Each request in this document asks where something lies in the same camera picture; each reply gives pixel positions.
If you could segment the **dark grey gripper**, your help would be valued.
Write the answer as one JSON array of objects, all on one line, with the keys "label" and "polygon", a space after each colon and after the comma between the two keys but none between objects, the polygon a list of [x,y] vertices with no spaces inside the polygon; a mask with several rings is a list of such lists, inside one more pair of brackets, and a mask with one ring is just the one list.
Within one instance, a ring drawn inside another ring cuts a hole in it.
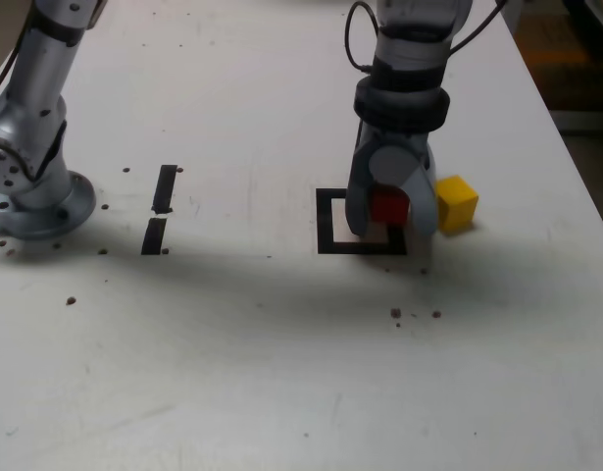
[{"label": "dark grey gripper", "polygon": [[[359,123],[360,146],[353,155],[346,191],[346,220],[354,235],[367,233],[374,180],[401,190],[409,198],[412,224],[420,235],[435,233],[438,225],[435,167],[427,138],[427,133],[384,131]],[[378,144],[371,140],[390,145],[378,149]]]}]

